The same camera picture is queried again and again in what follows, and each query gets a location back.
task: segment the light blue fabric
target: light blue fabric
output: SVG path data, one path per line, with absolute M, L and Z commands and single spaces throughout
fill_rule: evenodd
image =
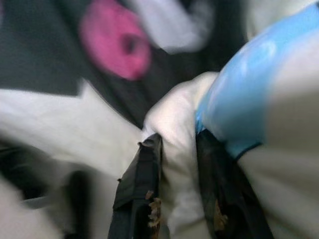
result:
M 247 43 L 224 67 L 196 112 L 196 131 L 204 128 L 226 142 L 234 157 L 265 142 L 270 83 L 291 46 L 319 31 L 319 9 L 310 5 Z

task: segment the pink printed graphic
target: pink printed graphic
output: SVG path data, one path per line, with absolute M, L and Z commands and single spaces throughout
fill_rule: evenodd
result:
M 101 70 L 134 81 L 150 65 L 150 46 L 137 16 L 115 0 L 93 0 L 82 19 L 80 36 Z

